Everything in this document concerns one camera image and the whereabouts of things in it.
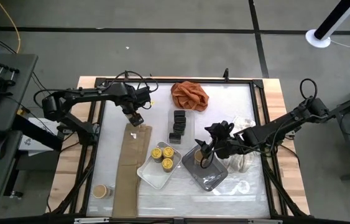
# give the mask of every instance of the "black cylinder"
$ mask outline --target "black cylinder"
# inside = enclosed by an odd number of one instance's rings
[[[349,8],[350,0],[340,1],[339,4],[334,8],[334,10],[332,10],[331,14],[329,14],[329,16],[316,30],[314,36],[317,39],[321,40]]]

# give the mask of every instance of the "clear plastic tray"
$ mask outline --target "clear plastic tray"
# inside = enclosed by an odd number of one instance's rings
[[[199,164],[194,162],[194,153],[200,149],[201,146],[195,146],[183,157],[182,163],[197,183],[204,190],[210,192],[227,177],[229,172],[216,156],[213,157],[212,164],[209,167],[202,169]]]
[[[162,164],[160,162],[155,162],[151,156],[137,170],[137,175],[155,189],[161,189],[165,185],[182,160],[182,154],[180,154],[174,147],[165,142],[159,142],[157,144],[157,147],[161,149],[168,146],[171,147],[175,153],[173,155],[173,169],[171,172],[163,171]]]
[[[173,124],[175,123],[173,112],[175,110],[182,110],[182,109],[170,109],[168,112],[168,139],[169,141],[169,133],[173,132]],[[195,145],[194,141],[194,128],[195,128],[195,118],[194,118],[194,111],[193,110],[184,110],[185,116],[186,116],[186,128],[185,133],[182,135],[182,143],[175,144],[171,143],[173,146],[175,146],[177,149],[186,149],[189,150]]]

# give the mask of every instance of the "yellow cable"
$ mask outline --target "yellow cable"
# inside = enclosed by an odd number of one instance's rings
[[[21,46],[21,39],[20,39],[19,31],[17,30],[17,27],[16,27],[15,23],[13,22],[12,17],[9,15],[9,13],[7,13],[6,9],[3,7],[3,5],[1,3],[0,3],[0,7],[5,12],[5,14],[9,18],[9,20],[12,22],[12,25],[13,25],[14,29],[16,30],[17,39],[19,41],[19,44],[17,45],[17,50],[16,50],[16,53],[18,54],[20,51],[20,46]]]

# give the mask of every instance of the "yellow can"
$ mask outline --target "yellow can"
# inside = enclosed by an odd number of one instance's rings
[[[155,162],[162,162],[162,151],[160,148],[155,148],[151,150],[151,157],[154,159]]]
[[[165,147],[165,149],[163,149],[163,157],[164,158],[173,159],[174,153],[175,153],[175,151],[173,151],[173,149],[171,147]]]
[[[165,172],[171,172],[173,169],[173,161],[171,159],[168,159],[168,158],[163,159],[162,168],[163,168],[163,171],[165,171]]]

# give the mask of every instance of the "gray plastic tray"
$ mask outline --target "gray plastic tray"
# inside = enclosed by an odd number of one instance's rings
[[[182,155],[172,146],[165,142],[159,142],[157,144],[157,148],[161,148],[161,150],[168,146],[171,147],[175,153],[173,155],[173,169],[171,172],[163,171],[162,163],[155,162],[151,156],[144,162],[143,166],[137,169],[137,175],[155,189],[161,189],[165,185],[182,159]]]
[[[213,157],[212,164],[209,167],[202,169],[199,164],[194,162],[194,153],[200,149],[201,147],[197,145],[183,156],[182,164],[197,183],[204,190],[210,192],[227,177],[228,171],[222,163],[218,161],[216,156]]]

